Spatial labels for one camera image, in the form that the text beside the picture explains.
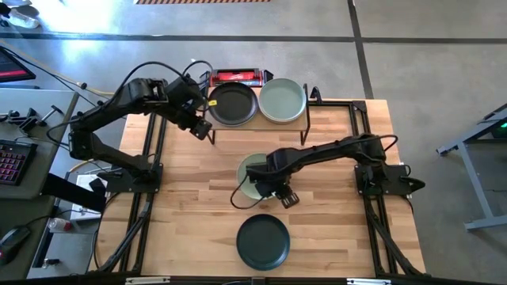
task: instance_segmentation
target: gray floor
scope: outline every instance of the gray floor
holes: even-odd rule
[[[36,31],[4,28],[0,32],[353,34],[346,0],[143,7],[118,0],[102,4],[98,12],[84,0],[63,1],[67,7],[57,0],[33,2],[44,23],[42,28]],[[356,8],[363,36],[507,36],[504,28],[507,2],[502,0],[356,0]],[[218,68],[265,68],[277,77],[318,86],[324,97],[364,98],[353,43],[7,42],[67,76],[104,90],[114,90],[134,65],[147,60],[161,60],[182,69],[192,59],[207,59]],[[400,136],[402,160],[412,165],[415,177],[427,183],[425,189],[414,195],[414,210],[428,273],[507,283],[507,226],[474,233],[465,231],[463,222],[482,218],[471,182],[457,154],[439,158],[435,152],[507,101],[505,45],[365,44],[364,50],[373,94],[375,98],[388,100],[395,133]],[[196,68],[194,74],[202,71]],[[171,73],[157,67],[142,69],[136,76],[173,78]],[[33,84],[64,89],[43,74]],[[81,110],[88,107],[86,102],[78,106]],[[114,126],[107,126],[99,131],[100,137],[118,146],[123,124],[119,120]],[[75,163],[60,152],[53,172],[63,175]],[[504,211],[505,193],[494,194],[492,200],[497,210]],[[84,272],[90,256],[90,235],[57,238],[66,245],[51,245],[49,256],[62,258],[65,265],[31,272],[31,277]]]

